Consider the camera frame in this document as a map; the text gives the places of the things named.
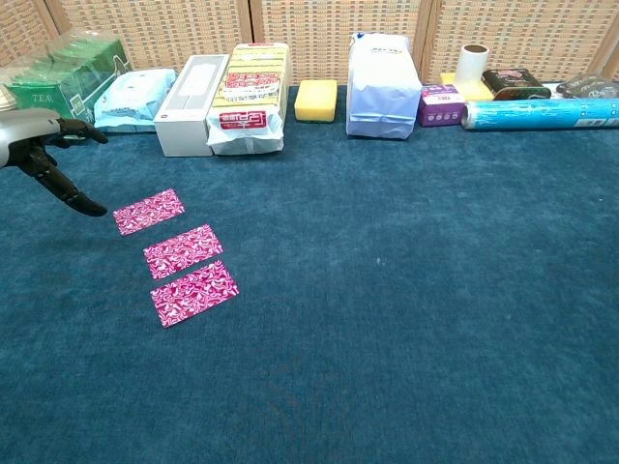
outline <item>blue carpet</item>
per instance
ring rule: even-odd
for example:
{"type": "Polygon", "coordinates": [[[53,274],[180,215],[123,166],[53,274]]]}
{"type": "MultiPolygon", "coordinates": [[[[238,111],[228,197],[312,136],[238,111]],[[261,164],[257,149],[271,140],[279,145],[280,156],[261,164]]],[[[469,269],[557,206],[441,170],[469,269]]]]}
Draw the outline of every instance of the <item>blue carpet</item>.
{"type": "Polygon", "coordinates": [[[616,463],[619,130],[347,139],[294,97],[279,155],[52,150],[110,212],[176,189],[128,237],[0,172],[0,461],[616,463]],[[164,330],[142,249],[203,223],[241,294],[164,330]]]}

